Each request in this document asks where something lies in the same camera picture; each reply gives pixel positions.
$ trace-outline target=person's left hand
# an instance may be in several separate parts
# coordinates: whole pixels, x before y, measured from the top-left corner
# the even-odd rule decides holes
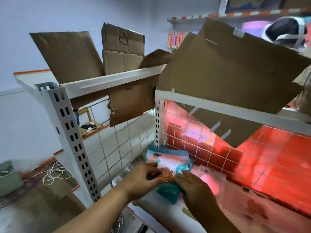
[[[161,169],[157,163],[146,163],[135,166],[127,176],[115,187],[124,192],[128,202],[138,200],[163,182],[163,178],[157,177]],[[155,177],[147,180],[146,176]]]

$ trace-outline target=person's right hand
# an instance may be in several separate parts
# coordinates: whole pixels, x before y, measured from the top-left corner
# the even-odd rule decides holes
[[[182,193],[183,199],[192,215],[199,222],[219,215],[221,210],[208,184],[191,172],[182,170],[182,173],[177,174],[174,180],[186,192]]]

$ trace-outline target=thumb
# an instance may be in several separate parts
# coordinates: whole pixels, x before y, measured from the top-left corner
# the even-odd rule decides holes
[[[156,188],[157,186],[159,186],[162,183],[163,183],[163,179],[161,177],[157,177],[153,180],[148,181],[148,188],[150,190],[153,190],[154,188]]]

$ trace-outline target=black hole in post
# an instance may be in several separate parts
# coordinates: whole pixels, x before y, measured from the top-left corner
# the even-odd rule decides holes
[[[64,101],[65,100],[65,96],[63,92],[60,92],[60,98]]]
[[[69,112],[68,107],[66,107],[66,108],[65,108],[65,110],[66,110],[67,114],[69,115],[69,114],[70,114],[70,112]]]
[[[60,109],[59,111],[60,111],[60,113],[62,114],[62,116],[65,117],[64,110],[63,110],[63,109]]]
[[[58,98],[58,95],[57,95],[56,93],[54,93],[54,97],[55,97],[55,100],[56,100],[57,102],[59,102],[59,98]]]

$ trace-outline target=floor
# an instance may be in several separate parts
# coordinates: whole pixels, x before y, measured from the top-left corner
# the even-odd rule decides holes
[[[73,179],[39,182],[25,197],[0,209],[1,233],[50,233],[79,215],[84,206],[71,192]]]

